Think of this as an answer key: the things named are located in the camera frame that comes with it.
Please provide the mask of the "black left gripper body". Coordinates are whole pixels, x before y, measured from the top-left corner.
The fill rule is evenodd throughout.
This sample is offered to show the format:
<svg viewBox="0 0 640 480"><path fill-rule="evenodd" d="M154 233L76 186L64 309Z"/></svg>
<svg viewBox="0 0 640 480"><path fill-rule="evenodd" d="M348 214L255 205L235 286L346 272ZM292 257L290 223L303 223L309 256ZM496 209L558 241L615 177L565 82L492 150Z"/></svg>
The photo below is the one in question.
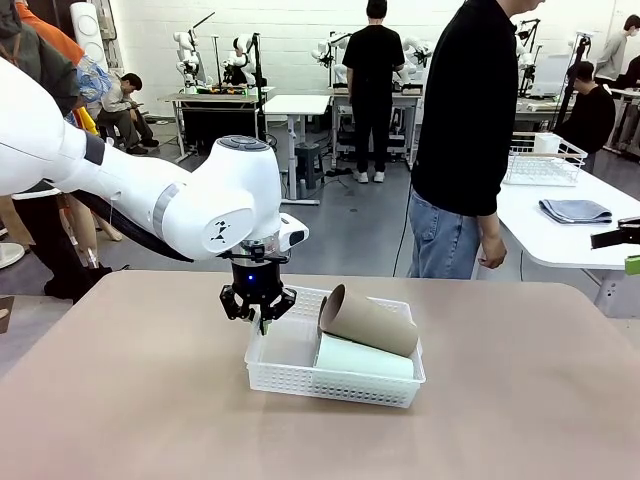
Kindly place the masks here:
<svg viewBox="0 0 640 480"><path fill-rule="evenodd" d="M282 294L280 265L263 262L255 265L232 264L232 298L241 304L271 305Z"/></svg>

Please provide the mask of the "person's right hand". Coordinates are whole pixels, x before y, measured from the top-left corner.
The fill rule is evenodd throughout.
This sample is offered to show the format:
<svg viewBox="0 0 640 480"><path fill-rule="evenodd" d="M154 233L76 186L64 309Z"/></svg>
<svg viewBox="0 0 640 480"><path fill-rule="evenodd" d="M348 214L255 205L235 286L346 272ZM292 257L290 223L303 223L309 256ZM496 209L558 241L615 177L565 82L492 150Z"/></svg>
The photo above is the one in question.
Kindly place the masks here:
<svg viewBox="0 0 640 480"><path fill-rule="evenodd" d="M483 235L481 249L482 254L478 262L482 267L496 269L504 263L507 249L500 235Z"/></svg>

